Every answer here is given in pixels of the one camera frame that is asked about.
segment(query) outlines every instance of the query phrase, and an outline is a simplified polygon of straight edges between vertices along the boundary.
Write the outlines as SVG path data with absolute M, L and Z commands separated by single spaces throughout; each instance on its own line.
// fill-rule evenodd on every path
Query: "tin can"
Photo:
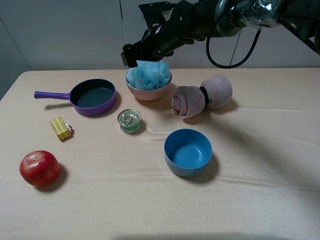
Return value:
M 141 115 L 137 110 L 127 109 L 120 112 L 118 122 L 122 132 L 133 134 L 139 131 L 141 127 Z

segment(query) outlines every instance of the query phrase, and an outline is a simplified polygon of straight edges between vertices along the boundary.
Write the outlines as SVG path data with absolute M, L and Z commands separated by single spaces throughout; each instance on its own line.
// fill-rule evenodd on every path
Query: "purple frying pan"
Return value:
M 116 88 L 108 80 L 90 79 L 76 85 L 70 93 L 35 91 L 35 99 L 69 100 L 75 111 L 92 117 L 106 113 L 116 104 Z

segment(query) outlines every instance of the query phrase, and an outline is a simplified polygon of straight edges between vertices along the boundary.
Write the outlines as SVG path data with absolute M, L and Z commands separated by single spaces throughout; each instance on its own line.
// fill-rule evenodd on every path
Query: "beige tablecloth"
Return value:
M 170 94 L 136 100 L 125 70 L 31 71 L 0 101 L 1 240 L 319 240 L 320 69 L 173 69 L 173 86 L 225 75 L 230 104 L 182 120 Z M 84 117 L 64 100 L 91 78 L 112 81 L 115 108 Z M 142 129 L 122 133 L 117 115 L 137 109 Z M 49 121 L 75 129 L 60 142 Z M 164 141 L 180 128 L 204 133 L 214 158 L 193 178 L 173 174 Z M 63 165 L 42 190 L 19 173 L 29 152 L 46 150 Z

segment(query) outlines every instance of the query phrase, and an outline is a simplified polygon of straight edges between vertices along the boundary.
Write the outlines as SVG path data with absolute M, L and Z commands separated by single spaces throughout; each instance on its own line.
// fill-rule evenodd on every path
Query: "frying pan handle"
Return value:
M 46 91 L 35 91 L 35 99 L 62 99 L 69 100 L 70 93 L 57 93 L 57 92 L 46 92 Z

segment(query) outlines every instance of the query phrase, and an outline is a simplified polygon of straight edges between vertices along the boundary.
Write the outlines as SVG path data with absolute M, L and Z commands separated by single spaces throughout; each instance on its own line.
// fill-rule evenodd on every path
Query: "pink bowl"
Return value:
M 156 90 L 140 90 L 140 89 L 137 89 L 137 88 L 129 85 L 129 83 L 127 82 L 127 78 L 125 78 L 125 83 L 128 86 L 129 91 L 137 99 L 144 100 L 144 101 L 154 101 L 154 100 L 162 98 L 165 95 L 165 93 L 166 93 L 166 91 L 168 89 L 168 86 L 171 83 L 171 80 L 172 80 L 172 74 L 171 74 L 170 81 L 165 86 L 163 86 L 161 88 L 158 88 Z

